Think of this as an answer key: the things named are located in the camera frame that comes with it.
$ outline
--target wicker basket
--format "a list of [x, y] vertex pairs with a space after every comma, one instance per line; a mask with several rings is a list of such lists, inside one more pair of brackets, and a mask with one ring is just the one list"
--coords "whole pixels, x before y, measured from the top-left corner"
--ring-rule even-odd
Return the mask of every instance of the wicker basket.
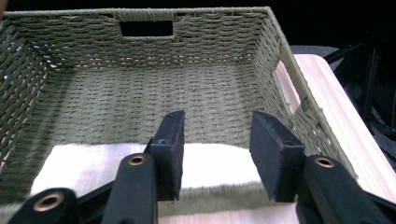
[[[173, 34], [123, 36], [121, 21], [171, 21]], [[179, 109], [189, 143], [248, 148], [258, 110], [353, 173], [269, 7], [8, 12], [0, 42], [0, 203], [26, 199], [55, 145], [146, 143]]]

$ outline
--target woven texture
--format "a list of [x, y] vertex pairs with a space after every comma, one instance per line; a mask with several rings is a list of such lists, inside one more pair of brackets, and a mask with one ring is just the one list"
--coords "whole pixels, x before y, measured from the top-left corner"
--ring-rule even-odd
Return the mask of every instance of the woven texture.
[[[172, 21], [173, 35], [124, 37], [120, 21]], [[146, 143], [180, 109], [189, 143], [248, 147], [259, 110], [306, 154], [353, 173], [268, 7], [13, 12], [0, 40], [0, 203], [25, 199], [55, 145]], [[294, 115], [274, 74], [280, 60], [302, 99]]]

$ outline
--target folded cloth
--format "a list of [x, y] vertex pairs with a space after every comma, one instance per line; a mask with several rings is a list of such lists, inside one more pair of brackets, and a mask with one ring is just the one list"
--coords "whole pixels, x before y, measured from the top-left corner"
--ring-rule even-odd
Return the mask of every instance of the folded cloth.
[[[114, 180], [119, 163], [146, 145], [62, 145], [49, 154], [31, 194], [70, 188], [80, 197]], [[213, 213], [267, 205], [248, 150], [221, 144], [186, 144], [180, 201], [159, 203], [159, 216]]]

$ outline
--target basket bottom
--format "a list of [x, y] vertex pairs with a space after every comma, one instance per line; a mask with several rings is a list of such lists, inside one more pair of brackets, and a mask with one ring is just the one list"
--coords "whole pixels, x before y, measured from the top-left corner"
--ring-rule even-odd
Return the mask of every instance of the basket bottom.
[[147, 143], [176, 110], [186, 142], [248, 147], [263, 97], [251, 64], [53, 71], [3, 170], [0, 203], [25, 198], [55, 145]]

